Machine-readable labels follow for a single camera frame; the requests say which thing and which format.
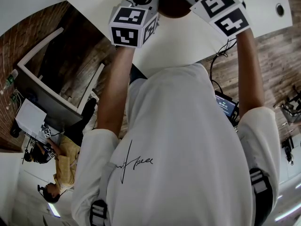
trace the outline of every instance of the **brick wall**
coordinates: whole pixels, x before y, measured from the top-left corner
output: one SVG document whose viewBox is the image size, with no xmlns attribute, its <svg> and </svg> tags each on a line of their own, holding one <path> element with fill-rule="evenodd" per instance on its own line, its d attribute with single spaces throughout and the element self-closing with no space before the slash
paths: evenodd
<svg viewBox="0 0 301 226">
<path fill-rule="evenodd" d="M 16 64 L 37 43 L 57 29 L 63 15 L 69 8 L 68 2 L 61 2 L 25 18 L 0 37 L 0 88 Z M 20 150 L 23 135 L 13 138 L 9 132 L 17 112 L 17 104 L 6 110 L 14 88 L 0 95 L 0 148 Z"/>
</svg>

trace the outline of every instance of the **small display screen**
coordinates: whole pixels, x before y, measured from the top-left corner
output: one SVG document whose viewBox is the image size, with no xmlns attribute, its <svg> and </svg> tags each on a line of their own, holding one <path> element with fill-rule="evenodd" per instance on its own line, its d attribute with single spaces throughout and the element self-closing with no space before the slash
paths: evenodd
<svg viewBox="0 0 301 226">
<path fill-rule="evenodd" d="M 224 113 L 230 117 L 233 113 L 236 104 L 218 95 L 215 95 L 215 97 L 216 97 L 217 104 L 222 108 Z"/>
</svg>

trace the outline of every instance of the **bottle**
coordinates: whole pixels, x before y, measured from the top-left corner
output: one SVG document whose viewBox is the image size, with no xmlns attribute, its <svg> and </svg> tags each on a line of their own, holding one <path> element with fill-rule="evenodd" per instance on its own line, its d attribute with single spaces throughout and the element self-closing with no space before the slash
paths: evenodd
<svg viewBox="0 0 301 226">
<path fill-rule="evenodd" d="M 17 100 L 17 95 L 16 95 L 16 91 L 14 91 L 10 96 L 9 104 L 8 106 L 6 106 L 6 109 L 8 110 L 12 106 L 12 104 L 16 102 L 16 100 Z"/>
<path fill-rule="evenodd" d="M 4 91 L 6 91 L 15 81 L 16 77 L 18 76 L 18 70 L 14 69 L 9 77 L 6 79 L 4 87 L 0 90 L 0 94 L 3 95 Z"/>
</svg>

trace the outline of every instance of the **headphones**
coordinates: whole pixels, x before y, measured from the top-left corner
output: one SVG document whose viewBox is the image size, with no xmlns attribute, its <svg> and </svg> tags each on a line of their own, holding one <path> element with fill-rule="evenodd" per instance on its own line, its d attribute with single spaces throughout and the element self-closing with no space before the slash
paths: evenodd
<svg viewBox="0 0 301 226">
<path fill-rule="evenodd" d="M 32 151 L 33 151 L 33 148 L 30 150 L 30 152 L 28 152 L 28 150 L 25 149 L 25 153 L 32 153 Z"/>
<path fill-rule="evenodd" d="M 38 192 L 39 192 L 39 194 L 41 194 L 40 190 L 44 191 L 44 190 L 46 190 L 46 188 L 44 188 L 44 187 L 38 185 Z"/>
<path fill-rule="evenodd" d="M 40 187 L 40 186 L 38 185 L 38 192 L 39 192 L 39 194 L 41 194 L 40 190 L 44 191 L 45 188 L 44 188 L 44 187 Z"/>
</svg>

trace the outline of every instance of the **ceiling light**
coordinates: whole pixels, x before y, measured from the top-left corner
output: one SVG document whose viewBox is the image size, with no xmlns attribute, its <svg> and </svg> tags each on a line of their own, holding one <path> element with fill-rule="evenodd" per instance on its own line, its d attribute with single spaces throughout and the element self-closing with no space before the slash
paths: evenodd
<svg viewBox="0 0 301 226">
<path fill-rule="evenodd" d="M 55 207 L 53 206 L 53 204 L 52 204 L 52 203 L 48 203 L 48 205 L 49 205 L 49 207 L 50 207 L 52 213 L 54 214 L 54 216 L 60 218 L 61 216 L 58 214 L 58 212 L 56 211 L 56 209 L 55 209 Z"/>
<path fill-rule="evenodd" d="M 287 215 L 289 215 L 289 214 L 295 212 L 295 211 L 296 211 L 297 209 L 299 209 L 299 208 L 301 208 L 301 203 L 298 204 L 297 206 L 295 206 L 294 208 L 292 208 L 291 210 L 289 210 L 288 212 L 286 212 L 285 214 L 279 216 L 278 218 L 275 218 L 275 222 L 277 222 L 277 221 L 283 219 L 284 217 L 286 217 Z"/>
</svg>

